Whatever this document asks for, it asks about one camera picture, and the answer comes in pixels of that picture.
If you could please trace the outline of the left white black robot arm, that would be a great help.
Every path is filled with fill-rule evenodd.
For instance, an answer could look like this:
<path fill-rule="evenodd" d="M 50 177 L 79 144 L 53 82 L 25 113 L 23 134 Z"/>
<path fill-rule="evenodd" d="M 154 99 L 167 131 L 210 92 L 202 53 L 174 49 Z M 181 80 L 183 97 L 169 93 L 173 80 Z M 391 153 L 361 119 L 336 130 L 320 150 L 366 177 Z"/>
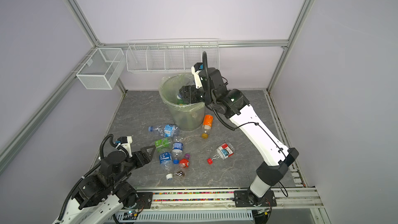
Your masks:
<path fill-rule="evenodd" d="M 112 218 L 117 224 L 125 210 L 136 220 L 152 203 L 150 192 L 139 193 L 127 180 L 133 170 L 149 164 L 154 145 L 131 150 L 132 138 L 114 140 L 109 134 L 99 147 L 99 162 L 83 175 L 68 193 L 56 224 L 103 224 Z"/>

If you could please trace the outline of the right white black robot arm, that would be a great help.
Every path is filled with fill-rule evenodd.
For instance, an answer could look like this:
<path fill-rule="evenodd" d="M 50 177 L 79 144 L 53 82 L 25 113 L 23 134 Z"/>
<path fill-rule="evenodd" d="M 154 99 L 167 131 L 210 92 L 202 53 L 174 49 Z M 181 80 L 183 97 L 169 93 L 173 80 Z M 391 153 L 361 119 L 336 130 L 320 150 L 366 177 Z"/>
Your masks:
<path fill-rule="evenodd" d="M 250 206 L 260 206 L 266 201 L 265 194 L 283 179 L 299 152 L 284 145 L 269 130 L 240 90 L 227 88 L 227 80 L 220 71 L 208 66 L 206 52 L 191 73 L 195 84 L 181 87 L 178 98 L 185 104 L 204 103 L 226 128 L 241 130 L 261 154 L 263 162 L 243 199 Z"/>

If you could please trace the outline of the green-lined mesh waste bin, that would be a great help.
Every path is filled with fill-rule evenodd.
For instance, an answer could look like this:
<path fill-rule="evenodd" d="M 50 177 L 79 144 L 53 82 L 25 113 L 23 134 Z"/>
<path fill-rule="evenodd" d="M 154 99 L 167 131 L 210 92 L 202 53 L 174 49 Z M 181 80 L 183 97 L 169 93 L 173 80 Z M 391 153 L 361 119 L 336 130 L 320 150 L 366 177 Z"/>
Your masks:
<path fill-rule="evenodd" d="M 205 117 L 205 104 L 177 104 L 177 95 L 182 86 L 194 86 L 194 76 L 178 74 L 162 78 L 159 94 L 169 109 L 174 124 L 184 131 L 192 131 L 202 126 Z"/>

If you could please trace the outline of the blue label bottle lower left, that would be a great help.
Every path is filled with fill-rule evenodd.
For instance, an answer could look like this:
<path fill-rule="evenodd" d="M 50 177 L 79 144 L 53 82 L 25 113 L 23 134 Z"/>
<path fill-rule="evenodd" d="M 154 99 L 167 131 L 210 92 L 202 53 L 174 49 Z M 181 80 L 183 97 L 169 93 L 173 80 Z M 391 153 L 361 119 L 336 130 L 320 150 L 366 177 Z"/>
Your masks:
<path fill-rule="evenodd" d="M 173 173 L 172 173 L 172 155 L 170 152 L 164 152 L 159 155 L 159 161 L 160 161 L 160 166 L 164 169 L 166 172 L 166 179 L 167 180 L 172 180 L 173 179 Z"/>

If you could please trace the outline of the light green label bottle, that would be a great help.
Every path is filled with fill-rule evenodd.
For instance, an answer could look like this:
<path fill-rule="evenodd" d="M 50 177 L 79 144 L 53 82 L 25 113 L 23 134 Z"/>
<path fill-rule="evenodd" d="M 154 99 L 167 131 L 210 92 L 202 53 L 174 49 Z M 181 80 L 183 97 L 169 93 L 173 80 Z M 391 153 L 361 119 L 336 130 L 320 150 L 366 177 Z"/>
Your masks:
<path fill-rule="evenodd" d="M 171 137 L 166 137 L 155 141 L 154 145 L 159 154 L 170 152 L 173 146 L 173 139 Z"/>

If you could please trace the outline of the blue label bottle blue cap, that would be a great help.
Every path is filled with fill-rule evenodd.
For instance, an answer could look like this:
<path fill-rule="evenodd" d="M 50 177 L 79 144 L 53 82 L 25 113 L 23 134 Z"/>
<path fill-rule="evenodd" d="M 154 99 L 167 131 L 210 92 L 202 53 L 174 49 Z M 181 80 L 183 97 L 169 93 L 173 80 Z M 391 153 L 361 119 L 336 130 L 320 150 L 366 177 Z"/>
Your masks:
<path fill-rule="evenodd" d="M 181 140 L 175 139 L 172 147 L 173 164 L 179 164 L 183 154 L 183 143 Z"/>

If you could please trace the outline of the orange label bottle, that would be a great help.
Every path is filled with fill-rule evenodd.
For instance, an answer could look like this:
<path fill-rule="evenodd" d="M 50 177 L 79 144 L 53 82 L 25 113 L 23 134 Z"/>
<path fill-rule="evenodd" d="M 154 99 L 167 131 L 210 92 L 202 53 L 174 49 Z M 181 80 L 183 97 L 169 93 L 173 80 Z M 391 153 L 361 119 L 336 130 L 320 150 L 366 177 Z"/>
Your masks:
<path fill-rule="evenodd" d="M 202 125 L 202 134 L 201 134 L 201 137 L 203 139 L 208 139 L 209 133 L 212 129 L 213 119 L 214 118 L 212 115 L 205 115 L 203 125 Z"/>

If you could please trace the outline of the crushed light blue label bottle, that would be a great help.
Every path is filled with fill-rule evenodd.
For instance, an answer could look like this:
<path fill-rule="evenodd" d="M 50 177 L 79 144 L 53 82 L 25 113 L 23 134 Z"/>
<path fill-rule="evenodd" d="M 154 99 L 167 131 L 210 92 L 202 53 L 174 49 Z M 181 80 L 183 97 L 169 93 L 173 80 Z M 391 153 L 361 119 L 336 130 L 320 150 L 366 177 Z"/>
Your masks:
<path fill-rule="evenodd" d="M 155 132 L 157 135 L 167 138 L 173 138 L 179 136 L 180 128 L 175 124 L 161 124 L 156 126 L 149 126 L 149 132 Z"/>

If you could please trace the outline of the red cap cola bottle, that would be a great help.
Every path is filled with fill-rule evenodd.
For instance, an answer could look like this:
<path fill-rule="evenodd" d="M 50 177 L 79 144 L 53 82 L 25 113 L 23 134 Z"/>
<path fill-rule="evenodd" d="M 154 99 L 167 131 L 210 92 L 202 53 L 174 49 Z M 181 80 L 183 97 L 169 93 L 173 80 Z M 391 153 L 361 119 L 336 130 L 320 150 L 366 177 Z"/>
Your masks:
<path fill-rule="evenodd" d="M 190 162 L 188 159 L 182 159 L 180 160 L 177 170 L 174 173 L 174 176 L 177 179 L 183 180 L 187 176 L 187 170 L 189 168 Z"/>

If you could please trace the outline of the small purple cap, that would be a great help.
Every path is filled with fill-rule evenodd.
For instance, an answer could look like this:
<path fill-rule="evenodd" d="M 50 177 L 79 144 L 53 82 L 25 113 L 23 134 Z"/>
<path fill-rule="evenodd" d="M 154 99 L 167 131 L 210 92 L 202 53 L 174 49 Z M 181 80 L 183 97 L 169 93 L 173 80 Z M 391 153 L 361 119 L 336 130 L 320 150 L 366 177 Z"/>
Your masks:
<path fill-rule="evenodd" d="M 189 160 L 189 159 L 190 159 L 190 157 L 191 157 L 191 156 L 190 156 L 190 154 L 189 154 L 189 153 L 186 153 L 186 154 L 185 154 L 185 156 L 184 156 L 184 158 L 185 158 L 185 159 L 187 159 L 187 160 Z"/>

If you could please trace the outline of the red label scenic bottle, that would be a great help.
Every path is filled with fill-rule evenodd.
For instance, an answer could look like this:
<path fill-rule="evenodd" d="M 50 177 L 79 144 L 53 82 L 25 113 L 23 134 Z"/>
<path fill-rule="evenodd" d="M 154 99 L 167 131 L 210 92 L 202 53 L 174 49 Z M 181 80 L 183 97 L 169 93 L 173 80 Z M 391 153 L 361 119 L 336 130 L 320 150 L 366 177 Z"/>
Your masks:
<path fill-rule="evenodd" d="M 225 160 L 235 154 L 235 148 L 231 143 L 222 143 L 216 148 L 215 152 L 207 159 L 208 164 L 213 164 L 216 160 Z"/>

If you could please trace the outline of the small white mesh basket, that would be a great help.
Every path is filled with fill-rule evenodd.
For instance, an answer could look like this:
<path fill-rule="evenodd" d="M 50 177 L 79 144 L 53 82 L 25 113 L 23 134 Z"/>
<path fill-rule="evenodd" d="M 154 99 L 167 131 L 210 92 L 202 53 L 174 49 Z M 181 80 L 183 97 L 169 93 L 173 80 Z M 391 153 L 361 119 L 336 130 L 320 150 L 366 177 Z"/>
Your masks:
<path fill-rule="evenodd" d="M 125 66 L 121 48 L 97 48 L 76 76 L 86 89 L 112 90 Z"/>

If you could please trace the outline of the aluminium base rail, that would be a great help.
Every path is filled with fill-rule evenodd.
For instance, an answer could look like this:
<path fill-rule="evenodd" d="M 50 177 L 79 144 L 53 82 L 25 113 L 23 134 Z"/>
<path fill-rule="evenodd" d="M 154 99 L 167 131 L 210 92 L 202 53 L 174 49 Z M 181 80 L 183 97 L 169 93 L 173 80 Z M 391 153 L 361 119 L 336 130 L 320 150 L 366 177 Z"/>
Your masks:
<path fill-rule="evenodd" d="M 90 199 L 85 191 L 77 192 L 68 198 L 62 216 L 66 220 L 93 212 L 111 216 L 131 209 L 142 212 L 243 208 L 263 212 L 278 208 L 323 207 L 320 196 L 314 188 L 273 188 L 268 190 L 260 201 L 253 203 L 249 200 L 247 189 L 135 190 L 125 185 L 118 190 Z"/>

